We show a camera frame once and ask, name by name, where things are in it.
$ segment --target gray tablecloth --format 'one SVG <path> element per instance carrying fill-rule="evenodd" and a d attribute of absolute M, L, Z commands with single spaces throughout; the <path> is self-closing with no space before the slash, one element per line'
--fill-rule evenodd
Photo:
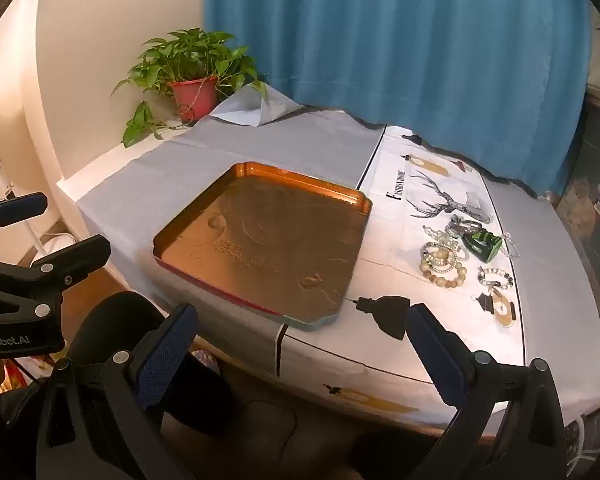
<path fill-rule="evenodd" d="M 383 128 L 331 110 L 305 110 L 251 128 L 206 118 L 130 162 L 78 201 L 92 233 L 112 242 L 112 262 L 131 286 L 166 309 L 196 305 L 209 342 L 275 373 L 281 325 L 173 276 L 152 240 L 232 164 L 255 160 L 357 187 Z M 487 182 L 503 230 L 523 258 L 513 262 L 526 360 L 545 358 L 564 406 L 600 396 L 600 323 L 580 259 L 551 205 L 520 188 Z"/>
<path fill-rule="evenodd" d="M 210 343 L 275 373 L 280 324 L 158 266 L 153 238 L 237 162 L 254 160 L 357 187 L 383 130 L 336 110 L 303 110 L 257 128 L 208 117 L 127 164 L 78 200 L 78 207 L 89 231 L 111 240 L 111 261 L 133 288 L 166 310 L 189 301 Z"/>

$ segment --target potted plant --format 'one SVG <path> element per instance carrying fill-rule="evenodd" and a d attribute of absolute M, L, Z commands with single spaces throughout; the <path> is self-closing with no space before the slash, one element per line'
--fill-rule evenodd
<path fill-rule="evenodd" d="M 133 83 L 144 92 L 173 97 L 184 124 L 209 114 L 218 98 L 229 97 L 247 81 L 265 94 L 253 59 L 246 55 L 247 47 L 231 49 L 225 45 L 233 38 L 231 34 L 191 28 L 169 35 L 174 39 L 153 38 L 143 43 L 149 47 L 138 56 L 142 61 L 131 67 L 128 77 L 116 85 L 114 92 L 126 83 Z M 166 127 L 165 123 L 154 120 L 149 105 L 143 101 L 126 124 L 123 143 L 129 146 L 149 132 L 158 136 L 161 127 Z"/>

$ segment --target red flower pot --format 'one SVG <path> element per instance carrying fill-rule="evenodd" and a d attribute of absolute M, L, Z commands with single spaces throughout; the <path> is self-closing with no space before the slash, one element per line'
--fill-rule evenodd
<path fill-rule="evenodd" d="M 216 76 L 185 81 L 183 83 L 169 83 L 176 99 L 178 115 L 183 123 L 192 123 L 209 115 L 218 104 L 216 92 Z"/>

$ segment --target tray rim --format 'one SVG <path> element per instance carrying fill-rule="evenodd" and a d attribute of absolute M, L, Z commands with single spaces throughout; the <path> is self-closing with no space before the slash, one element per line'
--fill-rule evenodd
<path fill-rule="evenodd" d="M 215 296 L 217 296 L 219 298 L 227 300 L 236 306 L 252 308 L 253 310 L 260 311 L 263 314 L 268 314 L 270 316 L 275 316 L 275 317 L 281 318 L 282 322 L 285 324 L 288 324 L 288 322 L 292 320 L 292 321 L 295 321 L 296 323 L 302 325 L 303 327 L 305 327 L 304 330 L 307 330 L 307 329 L 315 330 L 316 328 L 319 328 L 320 326 L 327 324 L 328 322 L 330 322 L 330 320 L 335 319 L 338 316 L 338 314 L 340 313 L 342 304 L 340 304 L 340 307 L 338 308 L 338 310 L 335 313 L 328 314 L 326 316 L 322 316 L 322 317 L 316 319 L 314 322 L 308 323 L 308 322 L 305 322 L 302 320 L 292 318 L 292 317 L 288 316 L 287 314 L 282 314 L 281 312 L 269 310 L 268 308 L 263 307 L 256 303 L 252 303 L 251 301 L 244 300 L 242 298 L 238 298 L 237 296 L 234 296 L 233 294 L 231 294 L 225 290 L 222 290 L 221 288 L 217 288 L 215 285 L 207 283 L 204 280 L 200 280 L 199 278 L 196 278 L 196 277 L 188 274 L 184 270 L 179 269 L 175 266 L 172 266 L 171 264 L 167 263 L 165 260 L 162 259 L 162 254 L 164 252 L 164 249 L 158 250 L 158 246 L 157 246 L 159 243 L 158 239 L 161 238 L 162 236 L 165 236 L 164 232 L 174 222 L 177 222 L 178 218 L 181 215 L 183 215 L 187 211 L 187 209 L 207 189 L 209 189 L 213 184 L 215 184 L 221 178 L 229 177 L 232 173 L 235 175 L 236 179 L 242 178 L 245 176 L 250 176 L 250 175 L 269 176 L 270 178 L 273 178 L 274 180 L 277 180 L 287 186 L 299 187 L 301 189 L 306 189 L 305 186 L 314 188 L 314 189 L 315 188 L 328 189 L 332 193 L 338 194 L 341 197 L 343 197 L 343 198 L 336 198 L 336 197 L 332 197 L 332 198 L 334 198 L 336 200 L 342 200 L 343 202 L 348 202 L 349 204 L 354 206 L 360 213 L 362 213 L 365 216 L 365 230 L 366 230 L 366 224 L 368 223 L 368 219 L 371 215 L 371 208 L 372 208 L 373 203 L 365 195 L 365 193 L 363 193 L 359 189 L 353 189 L 353 188 L 349 188 L 346 186 L 341 186 L 340 184 L 334 184 L 332 182 L 321 180 L 319 178 L 308 176 L 308 175 L 305 175 L 302 173 L 296 173 L 294 171 L 283 170 L 282 168 L 277 168 L 276 166 L 271 166 L 269 164 L 263 164 L 263 163 L 254 162 L 254 161 L 238 162 L 236 164 L 233 164 L 231 167 L 229 167 L 228 170 L 226 170 L 224 173 L 222 173 L 220 176 L 218 176 L 202 192 L 200 192 L 195 198 L 193 198 L 191 200 L 191 202 L 189 202 L 189 204 L 187 204 L 176 216 L 174 216 L 173 219 L 171 219 L 170 222 L 168 222 L 154 236 L 152 254 L 153 254 L 156 262 L 161 267 L 168 270 L 169 272 L 172 272 L 173 274 L 175 274 L 176 276 L 185 280 L 186 282 L 192 283 L 193 285 L 198 286 L 198 287 L 202 288 L 203 290 L 206 290 L 207 292 L 214 294 Z M 345 197 L 350 197 L 350 198 L 352 198 L 353 201 L 352 200 L 344 200 Z"/>

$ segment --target crystal bracelet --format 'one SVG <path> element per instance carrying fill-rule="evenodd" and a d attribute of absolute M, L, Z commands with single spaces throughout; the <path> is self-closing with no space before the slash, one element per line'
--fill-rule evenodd
<path fill-rule="evenodd" d="M 497 276 L 502 276 L 507 281 L 505 283 L 488 282 L 486 279 L 487 274 L 495 274 Z M 480 282 L 481 285 L 486 286 L 489 290 L 492 290 L 494 288 L 507 290 L 508 288 L 511 288 L 513 286 L 513 277 L 506 270 L 503 269 L 483 269 L 482 267 L 478 267 L 478 282 Z"/>
<path fill-rule="evenodd" d="M 426 225 L 422 226 L 424 232 L 433 238 L 437 243 L 445 246 L 447 249 L 452 250 L 456 254 L 456 259 L 461 262 L 465 262 L 469 259 L 469 253 L 464 250 L 464 247 L 460 245 L 460 242 L 453 240 L 453 238 L 444 231 L 434 231 L 431 227 Z"/>
<path fill-rule="evenodd" d="M 511 235 L 509 233 L 502 233 L 502 238 L 506 241 L 506 247 L 505 244 L 502 244 L 500 246 L 500 252 L 507 258 L 519 258 L 520 251 L 518 250 L 518 246 L 513 243 Z"/>

